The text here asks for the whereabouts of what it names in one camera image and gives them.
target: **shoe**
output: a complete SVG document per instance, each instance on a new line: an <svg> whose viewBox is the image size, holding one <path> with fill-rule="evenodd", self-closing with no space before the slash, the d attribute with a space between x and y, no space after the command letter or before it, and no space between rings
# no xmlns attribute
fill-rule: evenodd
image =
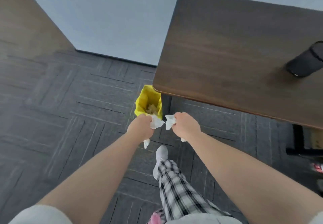
<svg viewBox="0 0 323 224"><path fill-rule="evenodd" d="M161 161L168 159L168 150L166 146L161 145L156 151L156 165L152 171L152 175L157 180L158 166Z"/></svg>

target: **wooden desk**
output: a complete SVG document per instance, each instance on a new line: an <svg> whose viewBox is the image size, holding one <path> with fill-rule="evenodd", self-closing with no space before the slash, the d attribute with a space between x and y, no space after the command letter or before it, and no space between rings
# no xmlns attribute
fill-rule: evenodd
<svg viewBox="0 0 323 224"><path fill-rule="evenodd" d="M153 87L323 129L323 69L284 65L323 39L323 12L249 0L177 0ZM169 97L163 95L167 109Z"/></svg>

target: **white wall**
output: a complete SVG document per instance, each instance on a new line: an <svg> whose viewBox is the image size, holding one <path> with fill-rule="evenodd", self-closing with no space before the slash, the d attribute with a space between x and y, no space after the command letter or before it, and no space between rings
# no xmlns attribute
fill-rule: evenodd
<svg viewBox="0 0 323 224"><path fill-rule="evenodd" d="M78 50L157 65L176 0L36 0ZM323 0L255 0L323 10Z"/></svg>

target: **plaid pants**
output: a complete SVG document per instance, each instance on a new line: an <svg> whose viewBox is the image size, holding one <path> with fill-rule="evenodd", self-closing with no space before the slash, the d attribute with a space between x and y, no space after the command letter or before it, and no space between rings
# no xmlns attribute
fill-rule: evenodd
<svg viewBox="0 0 323 224"><path fill-rule="evenodd" d="M174 161L162 161L158 167L157 176L163 208L155 213L160 215L162 223L178 220L193 213L232 217L232 215L221 211L216 205L197 193L187 182Z"/></svg>

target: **trash bin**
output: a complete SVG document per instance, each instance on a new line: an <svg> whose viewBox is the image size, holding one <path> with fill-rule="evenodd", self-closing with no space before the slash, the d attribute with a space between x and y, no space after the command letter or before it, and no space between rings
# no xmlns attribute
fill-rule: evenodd
<svg viewBox="0 0 323 224"><path fill-rule="evenodd" d="M162 95L155 91L151 85L144 85L139 97L136 100L135 115L139 116L140 114L152 114L147 113L147 111L150 111L151 105L154 105L152 106L156 109L154 114L159 119L163 119L161 96Z"/></svg>

